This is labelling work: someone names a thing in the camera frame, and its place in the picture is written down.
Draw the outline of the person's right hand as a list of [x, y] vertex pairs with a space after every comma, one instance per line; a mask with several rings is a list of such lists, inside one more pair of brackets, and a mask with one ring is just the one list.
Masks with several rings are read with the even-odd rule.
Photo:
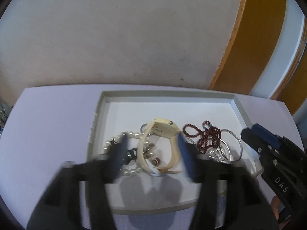
[[279, 219], [279, 209], [278, 207], [281, 205], [281, 200], [279, 199], [278, 196], [274, 196], [271, 200], [271, 209], [273, 211], [273, 214], [275, 215], [276, 220]]

